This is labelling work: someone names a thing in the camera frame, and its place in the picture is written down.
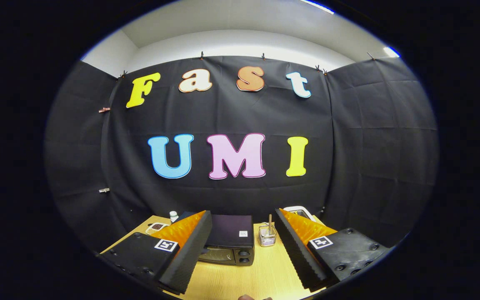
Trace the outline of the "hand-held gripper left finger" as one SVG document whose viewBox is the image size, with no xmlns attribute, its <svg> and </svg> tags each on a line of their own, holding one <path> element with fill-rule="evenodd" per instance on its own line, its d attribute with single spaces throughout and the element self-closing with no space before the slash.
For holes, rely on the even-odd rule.
<svg viewBox="0 0 480 300">
<path fill-rule="evenodd" d="M 184 294 L 211 228 L 204 210 L 153 234 L 134 231 L 98 257 L 150 289 Z"/>
</svg>

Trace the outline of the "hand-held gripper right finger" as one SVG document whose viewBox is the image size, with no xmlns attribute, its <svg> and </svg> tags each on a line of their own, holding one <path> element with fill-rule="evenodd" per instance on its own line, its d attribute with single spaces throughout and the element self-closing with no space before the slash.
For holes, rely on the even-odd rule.
<svg viewBox="0 0 480 300">
<path fill-rule="evenodd" d="M 334 230 L 284 209 L 275 228 L 305 289 L 315 292 L 353 277 L 390 250 L 354 228 Z"/>
</svg>

